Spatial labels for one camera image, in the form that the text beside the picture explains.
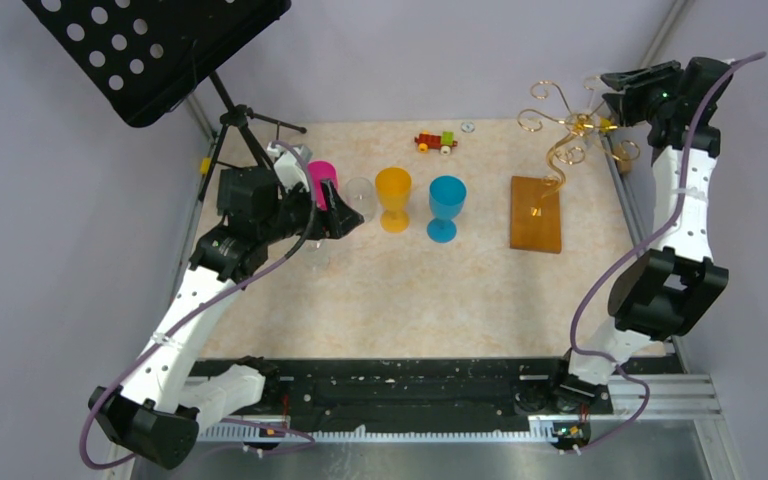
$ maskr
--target plastic wine glass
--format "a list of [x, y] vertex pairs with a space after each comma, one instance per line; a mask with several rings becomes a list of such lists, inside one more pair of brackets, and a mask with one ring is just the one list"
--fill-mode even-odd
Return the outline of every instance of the plastic wine glass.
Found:
[[363, 177], [355, 177], [349, 180], [343, 185], [340, 196], [343, 197], [343, 200], [352, 210], [363, 215], [365, 223], [375, 218], [378, 200], [375, 198], [375, 187], [369, 180]]
[[428, 203], [434, 220], [428, 222], [426, 232], [431, 240], [447, 243], [454, 240], [458, 227], [452, 221], [463, 210], [466, 200], [466, 185], [457, 177], [437, 177], [429, 187]]
[[375, 191], [378, 201], [384, 207], [381, 214], [381, 228], [390, 233], [403, 232], [410, 225], [405, 206], [410, 199], [410, 174], [398, 167], [385, 168], [375, 177]]

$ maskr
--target music stand tripod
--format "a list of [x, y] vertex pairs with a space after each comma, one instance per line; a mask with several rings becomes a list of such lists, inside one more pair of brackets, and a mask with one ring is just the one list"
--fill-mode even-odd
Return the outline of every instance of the music stand tripod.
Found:
[[228, 133], [229, 128], [235, 127], [237, 130], [239, 130], [240, 135], [243, 136], [243, 140], [246, 142], [246, 146], [248, 146], [252, 156], [254, 157], [254, 161], [257, 162], [258, 166], [269, 169], [273, 172], [275, 171], [275, 167], [272, 165], [272, 159], [269, 158], [266, 150], [263, 149], [263, 147], [260, 145], [260, 142], [258, 142], [257, 138], [255, 138], [254, 134], [251, 132], [251, 130], [249, 130], [249, 119], [252, 118], [262, 120], [264, 122], [269, 122], [275, 125], [275, 138], [278, 138], [281, 132], [281, 127], [296, 130], [300, 133], [307, 133], [307, 129], [305, 127], [293, 125], [292, 123], [282, 122], [281, 120], [255, 113], [254, 110], [252, 110], [252, 108], [247, 105], [234, 104], [234, 102], [231, 100], [231, 95], [228, 94], [228, 90], [225, 89], [225, 85], [222, 83], [219, 75], [217, 75], [214, 71], [208, 74], [208, 78], [210, 78], [210, 83], [212, 83], [213, 88], [216, 89], [216, 93], [222, 100], [222, 104], [225, 106], [227, 112], [219, 117], [219, 123], [222, 125], [222, 127], [219, 130], [219, 135], [216, 137], [216, 145], [213, 148], [213, 155], [210, 158], [210, 166], [207, 168], [204, 182], [202, 182], [201, 190], [199, 191], [198, 199], [200, 202], [204, 201], [204, 197], [207, 194], [207, 185], [210, 182], [210, 177], [213, 175], [213, 169], [217, 164], [225, 165], [230, 168], [239, 168], [234, 165], [228, 165], [219, 161], [219, 154], [222, 150], [222, 144], [225, 142], [225, 135]]

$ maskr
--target clear glass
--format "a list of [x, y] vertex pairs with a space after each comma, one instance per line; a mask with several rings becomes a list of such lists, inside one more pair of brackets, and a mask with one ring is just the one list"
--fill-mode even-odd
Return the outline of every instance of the clear glass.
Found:
[[325, 240], [308, 240], [299, 250], [298, 256], [301, 257], [307, 267], [313, 272], [323, 272], [331, 263], [331, 253], [328, 242]]
[[340, 189], [340, 196], [354, 211], [363, 215], [365, 223], [375, 218], [378, 198], [375, 195], [375, 186], [366, 178], [355, 177], [349, 180]]

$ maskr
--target wooden board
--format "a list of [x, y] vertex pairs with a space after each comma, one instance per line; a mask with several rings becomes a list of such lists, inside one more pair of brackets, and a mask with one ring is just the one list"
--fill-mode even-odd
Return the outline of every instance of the wooden board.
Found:
[[549, 188], [542, 178], [511, 177], [511, 248], [561, 253], [560, 195], [546, 198], [539, 216], [531, 214]]

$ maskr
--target black music stand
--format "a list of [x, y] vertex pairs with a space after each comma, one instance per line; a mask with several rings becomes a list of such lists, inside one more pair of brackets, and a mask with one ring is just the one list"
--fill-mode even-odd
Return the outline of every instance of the black music stand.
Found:
[[258, 119], [307, 132], [236, 105], [216, 69], [278, 20], [290, 0], [23, 0], [132, 127], [145, 127], [173, 110], [210, 78], [227, 109], [216, 139], [207, 184], [229, 127], [236, 127], [258, 165], [272, 161], [248, 128]]

